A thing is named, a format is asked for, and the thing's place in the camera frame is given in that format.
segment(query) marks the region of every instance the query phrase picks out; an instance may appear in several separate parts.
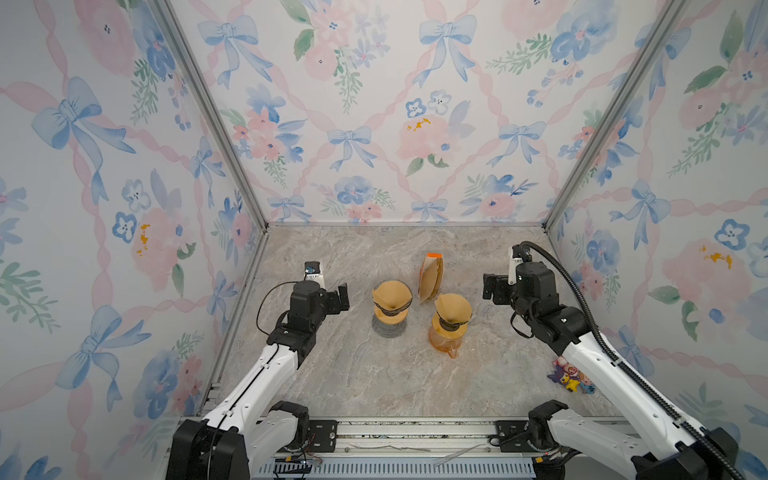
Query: wall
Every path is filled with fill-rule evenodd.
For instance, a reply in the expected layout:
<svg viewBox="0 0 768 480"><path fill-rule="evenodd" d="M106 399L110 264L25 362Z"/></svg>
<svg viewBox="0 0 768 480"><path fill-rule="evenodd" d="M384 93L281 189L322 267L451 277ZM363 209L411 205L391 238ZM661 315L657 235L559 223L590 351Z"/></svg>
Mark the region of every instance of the wall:
<svg viewBox="0 0 768 480"><path fill-rule="evenodd" d="M0 43L0 478L150 478L253 223L141 0L3 2Z"/></svg>
<svg viewBox="0 0 768 480"><path fill-rule="evenodd" d="M740 440L747 478L768 478L767 15L691 2L551 231L614 346Z"/></svg>
<svg viewBox="0 0 768 480"><path fill-rule="evenodd" d="M664 2L171 3L269 220L520 223Z"/></svg>

